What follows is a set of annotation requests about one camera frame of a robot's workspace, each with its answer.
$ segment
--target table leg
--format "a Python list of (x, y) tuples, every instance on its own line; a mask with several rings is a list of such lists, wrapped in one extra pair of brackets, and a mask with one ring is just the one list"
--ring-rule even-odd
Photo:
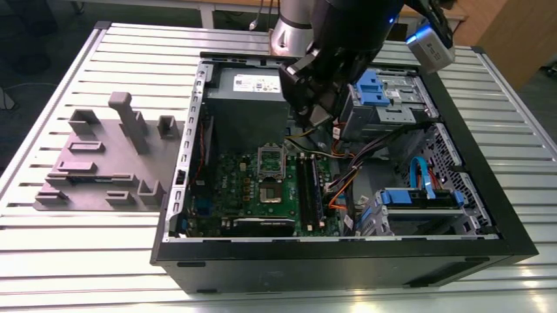
[(77, 15), (82, 15), (86, 12), (86, 3), (85, 2), (73, 1), (71, 2), (71, 7), (74, 8), (74, 13)]
[(202, 27), (214, 29), (216, 23), (213, 19), (213, 12), (216, 11), (216, 6), (210, 3), (201, 3), (199, 4), (199, 12), (202, 14)]

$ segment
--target green circuit board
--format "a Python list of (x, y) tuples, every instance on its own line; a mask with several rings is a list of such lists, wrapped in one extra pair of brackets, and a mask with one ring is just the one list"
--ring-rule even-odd
[[(221, 227), (228, 220), (236, 218), (288, 218), (297, 222), (294, 236), (336, 236), (338, 235), (338, 219), (329, 217), (325, 227), (309, 231), (301, 223), (298, 200), (297, 157), (286, 156), (285, 178), (280, 182), (260, 181), (258, 154), (222, 154), (216, 169), (214, 195), (204, 206), (204, 214), (189, 219), (194, 227), (194, 237), (221, 237)], [(278, 170), (281, 162), (268, 161), (266, 169)], [(317, 158), (321, 183), (332, 180), (329, 161)], [(277, 203), (265, 203), (280, 199)]]

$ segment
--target blue plastic latch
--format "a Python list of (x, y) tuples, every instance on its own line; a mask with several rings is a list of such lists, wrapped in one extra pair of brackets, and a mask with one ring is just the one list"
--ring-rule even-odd
[(389, 190), (393, 203), (412, 204), (411, 192), (408, 190)]
[(360, 229), (362, 226), (362, 222), (366, 221), (368, 216), (372, 214), (372, 208), (369, 207), (368, 210), (364, 212), (362, 217), (360, 218), (360, 221), (356, 223), (356, 228)]
[(459, 190), (456, 190), (453, 192), (453, 195), (455, 195), (455, 200), (456, 200), (459, 206), (461, 207), (464, 205), (464, 195), (463, 195), (463, 192), (460, 192)]
[(384, 202), (384, 204), (391, 204), (392, 202), (392, 197), (389, 196), (389, 193), (386, 191), (381, 192), (381, 201)]
[(392, 101), (384, 94), (384, 83), (377, 78), (377, 73), (373, 70), (368, 70), (358, 82), (356, 83), (356, 89), (361, 94), (362, 106), (389, 106)]

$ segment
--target white label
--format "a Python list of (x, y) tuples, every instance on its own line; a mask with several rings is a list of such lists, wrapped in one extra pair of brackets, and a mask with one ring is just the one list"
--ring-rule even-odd
[(249, 93), (281, 93), (281, 79), (268, 75), (236, 75), (234, 91)]
[(333, 139), (341, 139), (341, 129), (338, 127), (333, 128)]
[(350, 216), (349, 215), (345, 215), (345, 224), (348, 225), (348, 227), (350, 228), (350, 230), (352, 230), (352, 228), (353, 228), (353, 226), (354, 226), (354, 221), (352, 220), (352, 218), (350, 218)]
[(358, 204), (360, 205), (366, 205), (368, 204), (368, 201), (369, 201), (369, 198), (365, 195), (362, 195), (360, 197)]
[(388, 91), (385, 91), (385, 94), (386, 94), (388, 97), (401, 98), (401, 94), (399, 93), (399, 91), (388, 90)]

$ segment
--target aluminum table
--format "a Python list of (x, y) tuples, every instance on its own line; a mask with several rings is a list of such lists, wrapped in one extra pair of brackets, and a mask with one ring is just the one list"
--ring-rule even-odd
[[(0, 179), (0, 310), (166, 312), (551, 312), (557, 307), (556, 145), (489, 58), (457, 49), (439, 74), (540, 255), (441, 288), (187, 295), (149, 264), (158, 213), (39, 212), (77, 108), (117, 118), (113, 91), (145, 119), (185, 120), (199, 52), (269, 53), (266, 33), (114, 23), (95, 29)], [(378, 62), (417, 64), (389, 42)]]

